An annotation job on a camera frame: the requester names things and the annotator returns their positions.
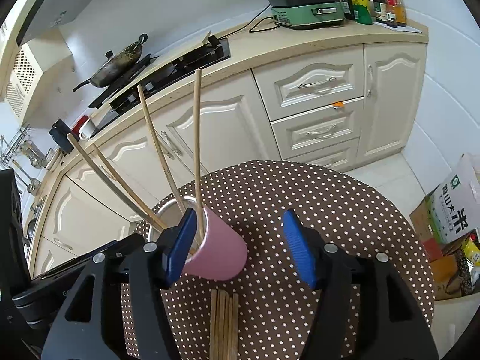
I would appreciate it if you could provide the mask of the lone wooden chopstick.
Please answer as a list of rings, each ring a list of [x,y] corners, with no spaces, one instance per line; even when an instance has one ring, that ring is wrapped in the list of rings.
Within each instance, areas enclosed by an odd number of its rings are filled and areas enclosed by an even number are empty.
[[[115,179],[115,183],[108,177],[108,175],[95,163],[89,154],[81,147],[78,140],[72,133],[67,135],[68,141],[79,152],[81,157],[86,161],[92,170],[97,174],[101,181],[132,211],[134,211],[143,220],[148,222],[154,229],[161,232],[165,229],[165,224],[155,215],[155,213],[149,208],[142,199],[133,191],[133,189],[126,183],[126,181],[120,176],[120,174],[114,169],[114,167],[103,156],[102,152],[97,146],[93,145],[94,152],[101,160],[103,166],[112,174]]]

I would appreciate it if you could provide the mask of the pink cylindrical utensil holder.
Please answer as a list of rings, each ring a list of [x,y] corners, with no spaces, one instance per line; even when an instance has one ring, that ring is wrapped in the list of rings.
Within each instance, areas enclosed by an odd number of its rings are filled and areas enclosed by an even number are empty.
[[[182,197],[185,208],[197,208],[195,197]],[[239,275],[247,262],[247,245],[218,214],[203,205],[204,236],[195,235],[181,273],[211,281],[229,281]],[[160,204],[156,216],[168,227],[179,224],[182,213],[176,200]]]

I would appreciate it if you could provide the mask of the brown polka dot tablecloth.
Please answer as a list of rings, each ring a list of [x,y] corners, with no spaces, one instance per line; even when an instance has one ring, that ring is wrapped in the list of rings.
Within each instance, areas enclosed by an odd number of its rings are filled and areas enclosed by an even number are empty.
[[[180,359],[436,359],[433,275],[407,219],[323,166],[250,161],[202,178],[202,202],[239,242],[231,278],[185,269],[162,292]]]

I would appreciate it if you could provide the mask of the rice cardboard box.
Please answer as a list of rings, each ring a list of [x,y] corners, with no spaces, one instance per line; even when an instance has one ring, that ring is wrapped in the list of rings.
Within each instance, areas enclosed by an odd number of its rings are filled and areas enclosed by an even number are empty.
[[[445,245],[479,233],[479,156],[462,154],[453,171],[410,214],[428,259]]]

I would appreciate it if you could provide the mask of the white mug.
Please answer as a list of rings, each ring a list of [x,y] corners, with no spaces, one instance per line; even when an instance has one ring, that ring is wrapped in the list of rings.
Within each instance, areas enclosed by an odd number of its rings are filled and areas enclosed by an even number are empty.
[[[87,141],[92,138],[97,132],[98,128],[96,124],[92,121],[91,118],[88,118],[79,129],[79,137],[82,141]]]

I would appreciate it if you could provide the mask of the red container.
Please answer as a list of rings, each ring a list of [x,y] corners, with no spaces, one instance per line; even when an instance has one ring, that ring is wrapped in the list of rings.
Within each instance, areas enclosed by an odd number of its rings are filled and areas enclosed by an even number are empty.
[[[88,121],[89,116],[83,115],[78,119],[78,121],[75,122],[75,124],[72,127],[72,132],[76,135],[79,135],[80,128]]]

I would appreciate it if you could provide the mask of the black knife block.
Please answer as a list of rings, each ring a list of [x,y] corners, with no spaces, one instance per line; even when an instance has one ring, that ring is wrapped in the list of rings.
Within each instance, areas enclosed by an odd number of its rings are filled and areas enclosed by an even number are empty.
[[[59,148],[66,154],[70,154],[74,147],[71,142],[68,140],[68,134],[72,133],[74,138],[79,141],[80,137],[77,133],[73,132],[70,127],[68,127],[62,119],[58,119],[52,124],[51,129],[49,130],[49,135],[59,146]]]

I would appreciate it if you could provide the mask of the steel wok with lid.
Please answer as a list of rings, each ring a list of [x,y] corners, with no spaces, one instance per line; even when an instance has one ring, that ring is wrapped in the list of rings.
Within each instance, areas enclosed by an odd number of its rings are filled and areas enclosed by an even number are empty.
[[[92,85],[96,88],[109,86],[128,69],[131,69],[143,54],[143,45],[147,42],[148,35],[143,33],[137,41],[125,47],[121,52],[114,54],[111,50],[106,52],[106,62],[89,79],[82,81],[72,91],[77,92],[79,88]]]

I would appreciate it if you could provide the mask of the black gas stove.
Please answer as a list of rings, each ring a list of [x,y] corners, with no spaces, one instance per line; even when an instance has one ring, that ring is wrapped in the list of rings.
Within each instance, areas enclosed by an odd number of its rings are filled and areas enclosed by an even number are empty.
[[[155,67],[136,82],[120,90],[108,101],[106,111],[92,118],[98,131],[112,124],[123,114],[140,103],[137,86],[141,85],[146,98],[168,88],[179,80],[194,73],[196,69],[205,69],[230,58],[230,45],[226,37],[210,36],[208,42],[190,52],[175,58],[162,67]]]

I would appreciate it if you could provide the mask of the green electric grill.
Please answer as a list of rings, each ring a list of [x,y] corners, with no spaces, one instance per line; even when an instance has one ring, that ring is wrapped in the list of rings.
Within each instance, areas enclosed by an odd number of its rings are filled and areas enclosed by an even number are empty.
[[[290,29],[340,25],[345,20],[340,0],[268,0],[276,24]]]

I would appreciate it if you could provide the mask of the red label sauce bottle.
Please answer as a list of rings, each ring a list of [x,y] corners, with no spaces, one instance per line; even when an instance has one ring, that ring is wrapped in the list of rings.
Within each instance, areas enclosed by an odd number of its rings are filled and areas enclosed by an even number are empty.
[[[386,4],[386,23],[389,27],[397,28],[398,24],[396,21],[396,6],[397,0],[385,0]]]

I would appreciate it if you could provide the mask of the wall utensil rack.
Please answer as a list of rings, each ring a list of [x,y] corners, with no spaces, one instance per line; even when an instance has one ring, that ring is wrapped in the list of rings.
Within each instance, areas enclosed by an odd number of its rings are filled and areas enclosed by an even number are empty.
[[[10,141],[1,135],[1,169],[8,168],[10,161],[18,155],[21,144],[29,138],[30,130],[29,124],[20,127]]]

